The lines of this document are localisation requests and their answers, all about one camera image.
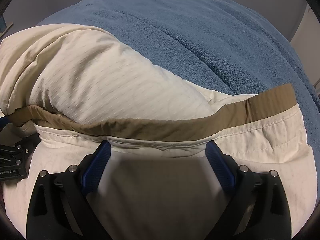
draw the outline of white fabric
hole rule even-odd
[[[90,26],[45,25],[21,31],[2,41],[0,62],[0,108],[4,114],[27,105],[38,105],[84,124],[108,118],[185,120],[209,116],[225,104],[253,96],[229,96],[184,81],[154,66],[110,33]],[[209,140],[214,139],[225,154],[253,171],[277,170],[289,202],[292,235],[304,225],[316,203],[316,168],[298,104],[275,116],[191,142],[150,142],[91,137],[39,126],[36,129],[42,141],[33,154],[28,179],[4,186],[7,214],[23,235],[39,171],[64,171],[92,153],[103,139],[112,145],[110,163],[115,165],[124,155],[198,157],[204,163],[214,199],[221,188],[204,158]],[[103,176],[98,193],[90,203],[101,223],[112,231],[106,220],[112,214],[107,214],[104,206],[95,206],[103,203],[108,191],[108,184],[104,184],[108,173]],[[217,203],[224,206],[226,201],[220,196]],[[193,228],[188,223],[184,226]],[[121,239],[116,232],[112,237]]]
[[[179,120],[212,114],[196,89],[110,33],[73,24],[54,27],[30,28],[2,41],[4,114],[38,105],[81,124],[107,118]]]

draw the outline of bolt head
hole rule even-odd
[[[77,168],[78,168],[77,165],[71,165],[71,166],[69,166],[68,171],[75,172],[77,170]]]
[[[47,175],[47,171],[43,170],[43,171],[40,171],[40,172],[39,172],[39,176],[40,176],[41,178],[43,178],[45,175]]]
[[[245,165],[241,165],[239,168],[242,172],[247,172],[249,170],[249,168]]]
[[[273,176],[273,177],[278,176],[278,172],[276,172],[276,171],[274,171],[274,170],[270,171],[270,174],[271,174],[271,176]]]

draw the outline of blue blanket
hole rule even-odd
[[[153,64],[230,95],[291,83],[320,182],[320,100],[289,42],[255,11],[230,0],[82,0],[39,25],[54,23],[100,27]]]

